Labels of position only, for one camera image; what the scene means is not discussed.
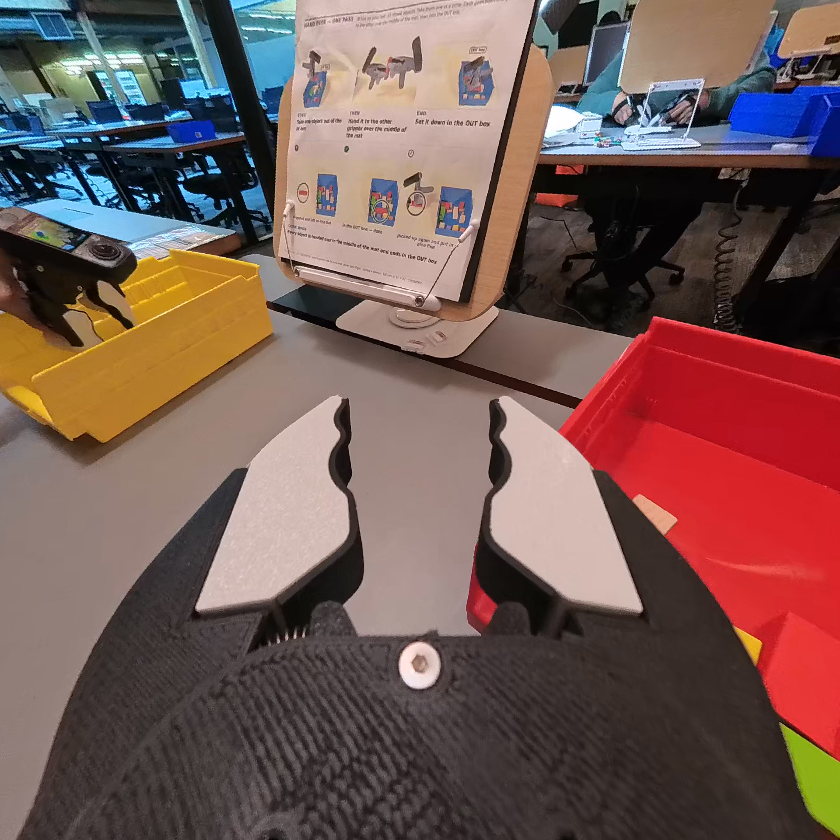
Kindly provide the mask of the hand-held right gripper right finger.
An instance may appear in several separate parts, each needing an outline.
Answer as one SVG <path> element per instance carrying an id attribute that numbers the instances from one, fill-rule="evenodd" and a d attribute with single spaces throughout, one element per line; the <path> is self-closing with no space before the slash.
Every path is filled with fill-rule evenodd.
<path id="1" fill-rule="evenodd" d="M 525 633 L 644 630 L 644 604 L 590 463 L 509 396 L 490 403 L 490 488 L 476 540 L 476 619 Z"/>

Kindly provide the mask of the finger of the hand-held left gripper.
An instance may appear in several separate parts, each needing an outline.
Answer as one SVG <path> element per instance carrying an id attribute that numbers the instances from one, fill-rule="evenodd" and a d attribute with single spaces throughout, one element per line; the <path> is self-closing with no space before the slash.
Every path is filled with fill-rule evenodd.
<path id="1" fill-rule="evenodd" d="M 108 314 L 124 328 L 131 329 L 136 326 L 133 310 L 119 284 L 114 285 L 106 280 L 94 280 L 85 286 L 81 297 L 89 308 Z"/>
<path id="2" fill-rule="evenodd" d="M 49 328 L 72 349 L 90 349 L 102 343 L 88 314 L 63 303 L 49 304 Z"/>

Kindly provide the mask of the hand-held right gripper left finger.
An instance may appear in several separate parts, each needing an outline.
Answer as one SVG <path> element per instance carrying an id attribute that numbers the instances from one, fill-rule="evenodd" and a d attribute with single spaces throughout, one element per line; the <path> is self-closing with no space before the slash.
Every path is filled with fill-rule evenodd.
<path id="1" fill-rule="evenodd" d="M 309 618 L 317 604 L 343 604 L 356 593 L 363 550 L 351 439 L 350 401 L 333 395 L 258 452 L 197 598 L 198 615 Z"/>

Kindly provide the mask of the yellow plastic bin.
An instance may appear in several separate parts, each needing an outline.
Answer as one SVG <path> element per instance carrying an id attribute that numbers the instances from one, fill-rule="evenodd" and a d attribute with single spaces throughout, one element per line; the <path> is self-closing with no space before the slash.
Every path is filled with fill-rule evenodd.
<path id="1" fill-rule="evenodd" d="M 272 334 L 256 264 L 172 249 L 122 285 L 136 325 L 85 303 L 101 342 L 63 349 L 3 314 L 2 396 L 69 440 L 106 443 Z"/>

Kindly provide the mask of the person's left hand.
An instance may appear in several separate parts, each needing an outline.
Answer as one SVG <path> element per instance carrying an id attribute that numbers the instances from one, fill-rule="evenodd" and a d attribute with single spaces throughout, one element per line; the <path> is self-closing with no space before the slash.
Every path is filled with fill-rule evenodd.
<path id="1" fill-rule="evenodd" d="M 23 265 L 1 250 L 1 311 L 39 331 L 49 344 L 64 350 L 69 349 L 70 344 L 66 339 L 35 317 L 23 283 L 24 278 Z"/>

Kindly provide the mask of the clear plastic bag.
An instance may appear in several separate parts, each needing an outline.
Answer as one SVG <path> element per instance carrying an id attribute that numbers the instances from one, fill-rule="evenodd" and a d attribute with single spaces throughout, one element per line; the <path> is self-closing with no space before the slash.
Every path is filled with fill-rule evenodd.
<path id="1" fill-rule="evenodd" d="M 213 256 L 224 256 L 236 251 L 238 234 L 230 229 L 197 224 L 183 224 L 152 236 L 128 243 L 138 260 L 163 259 L 173 250 L 195 251 Z"/>

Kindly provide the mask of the tan wooden block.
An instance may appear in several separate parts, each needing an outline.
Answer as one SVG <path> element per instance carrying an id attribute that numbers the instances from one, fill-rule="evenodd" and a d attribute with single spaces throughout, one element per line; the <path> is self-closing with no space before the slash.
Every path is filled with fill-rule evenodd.
<path id="1" fill-rule="evenodd" d="M 674 514 L 662 508 L 659 504 L 653 502 L 644 495 L 636 495 L 633 498 L 633 503 L 663 536 L 668 535 L 677 524 L 678 519 Z"/>

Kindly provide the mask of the long dark desk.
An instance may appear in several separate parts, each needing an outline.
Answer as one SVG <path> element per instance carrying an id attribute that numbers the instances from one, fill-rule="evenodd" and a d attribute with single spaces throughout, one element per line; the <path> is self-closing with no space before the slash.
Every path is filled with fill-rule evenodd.
<path id="1" fill-rule="evenodd" d="M 259 186 L 242 132 L 218 133 L 215 140 L 175 144 L 164 121 L 121 121 L 89 124 L 75 129 L 53 129 L 48 137 L 68 152 L 90 153 L 132 212 L 140 210 L 127 178 L 148 174 L 161 199 L 162 215 L 183 222 L 198 222 L 200 214 L 189 196 L 211 201 L 217 214 L 208 223 L 240 232 L 248 245 L 268 232 L 270 220 L 248 207 L 245 194 Z"/>

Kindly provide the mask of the grey table mat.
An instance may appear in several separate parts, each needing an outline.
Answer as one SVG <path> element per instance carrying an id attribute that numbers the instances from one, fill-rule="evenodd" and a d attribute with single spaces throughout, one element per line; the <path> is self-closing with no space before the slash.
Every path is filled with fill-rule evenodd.
<path id="1" fill-rule="evenodd" d="M 329 396 L 350 400 L 367 635 L 469 634 L 489 403 L 559 427 L 587 388 L 471 375 L 285 314 L 273 333 L 107 444 L 2 405 L 2 838 L 33 804 L 61 714 L 131 585 L 224 478 Z"/>

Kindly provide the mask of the red plastic bin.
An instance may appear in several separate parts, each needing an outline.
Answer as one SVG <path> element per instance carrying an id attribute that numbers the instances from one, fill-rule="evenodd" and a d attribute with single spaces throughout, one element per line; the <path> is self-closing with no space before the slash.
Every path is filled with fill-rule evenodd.
<path id="1" fill-rule="evenodd" d="M 666 535 L 763 643 L 786 613 L 838 639 L 838 361 L 654 319 L 558 433 L 678 521 Z"/>

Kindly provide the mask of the black pillar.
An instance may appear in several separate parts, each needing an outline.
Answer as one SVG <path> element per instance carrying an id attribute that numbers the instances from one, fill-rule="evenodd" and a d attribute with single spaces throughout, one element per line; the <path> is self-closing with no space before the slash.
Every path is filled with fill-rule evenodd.
<path id="1" fill-rule="evenodd" d="M 277 145 L 259 99 L 235 11 L 229 1 L 202 1 L 202 6 L 242 123 L 269 215 L 273 217 Z"/>

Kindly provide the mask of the black office chair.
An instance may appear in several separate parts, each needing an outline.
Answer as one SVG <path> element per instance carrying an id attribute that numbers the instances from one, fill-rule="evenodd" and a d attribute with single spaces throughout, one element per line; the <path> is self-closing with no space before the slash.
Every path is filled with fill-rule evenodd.
<path id="1" fill-rule="evenodd" d="M 655 299 L 647 275 L 654 269 L 668 271 L 668 283 L 680 286 L 686 277 L 682 266 L 665 259 L 680 234 L 670 235 L 671 226 L 664 222 L 644 219 L 641 223 L 621 223 L 613 220 L 607 225 L 593 222 L 591 232 L 596 234 L 593 250 L 573 253 L 563 258 L 560 270 L 569 272 L 576 261 L 589 261 L 589 269 L 566 288 L 564 302 L 575 301 L 578 290 L 589 280 L 603 276 L 610 292 L 608 302 L 625 296 L 631 287 L 639 286 L 643 295 L 642 309 L 649 308 Z"/>

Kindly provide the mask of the red block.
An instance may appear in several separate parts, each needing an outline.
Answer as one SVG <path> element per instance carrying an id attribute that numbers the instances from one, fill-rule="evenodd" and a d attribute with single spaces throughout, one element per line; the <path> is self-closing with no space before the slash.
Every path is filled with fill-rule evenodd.
<path id="1" fill-rule="evenodd" d="M 759 672 L 782 721 L 838 760 L 838 639 L 788 612 L 763 643 Z"/>

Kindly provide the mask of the instruction sheet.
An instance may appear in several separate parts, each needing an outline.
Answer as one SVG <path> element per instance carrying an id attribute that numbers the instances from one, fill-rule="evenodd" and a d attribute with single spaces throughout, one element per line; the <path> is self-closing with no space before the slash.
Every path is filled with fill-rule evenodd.
<path id="1" fill-rule="evenodd" d="M 464 302 L 539 2 L 297 2 L 277 256 L 301 278 Z"/>

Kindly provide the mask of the green block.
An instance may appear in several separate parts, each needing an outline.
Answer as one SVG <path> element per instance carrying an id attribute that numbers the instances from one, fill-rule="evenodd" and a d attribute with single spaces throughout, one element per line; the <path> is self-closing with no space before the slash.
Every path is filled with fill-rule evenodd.
<path id="1" fill-rule="evenodd" d="M 839 838 L 839 762 L 799 732 L 780 725 L 802 799 L 829 838 Z"/>

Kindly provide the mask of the grey desk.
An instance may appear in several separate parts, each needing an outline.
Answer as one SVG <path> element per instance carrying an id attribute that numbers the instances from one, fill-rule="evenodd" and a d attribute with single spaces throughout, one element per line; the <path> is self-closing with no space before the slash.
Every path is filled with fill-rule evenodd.
<path id="1" fill-rule="evenodd" d="M 733 131 L 727 124 L 693 129 L 697 147 L 676 150 L 624 150 L 621 145 L 601 148 L 591 143 L 542 150 L 540 165 L 641 166 L 711 169 L 781 169 L 831 171 L 839 159 L 809 154 L 807 137 L 788 139 Z"/>

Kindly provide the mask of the computer monitor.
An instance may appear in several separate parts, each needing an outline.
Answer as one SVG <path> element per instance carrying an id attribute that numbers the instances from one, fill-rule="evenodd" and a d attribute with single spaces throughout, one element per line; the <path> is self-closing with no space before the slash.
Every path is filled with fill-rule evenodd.
<path id="1" fill-rule="evenodd" d="M 593 28 L 584 67 L 584 87 L 590 87 L 611 61 L 623 53 L 630 27 L 630 21 L 626 21 Z"/>

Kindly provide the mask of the large wooden document stand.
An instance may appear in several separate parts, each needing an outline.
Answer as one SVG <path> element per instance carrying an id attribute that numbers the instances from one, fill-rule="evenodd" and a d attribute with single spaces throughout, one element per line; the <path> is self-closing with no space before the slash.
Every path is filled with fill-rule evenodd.
<path id="1" fill-rule="evenodd" d="M 639 1 L 618 86 L 646 93 L 656 82 L 702 79 L 726 87 L 749 68 L 774 1 Z"/>

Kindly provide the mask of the small wooden document stand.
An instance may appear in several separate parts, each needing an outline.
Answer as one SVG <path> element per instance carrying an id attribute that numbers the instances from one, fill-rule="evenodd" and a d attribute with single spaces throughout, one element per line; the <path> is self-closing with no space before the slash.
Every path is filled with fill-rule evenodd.
<path id="1" fill-rule="evenodd" d="M 839 2 L 798 9 L 776 51 L 781 60 L 839 54 Z"/>

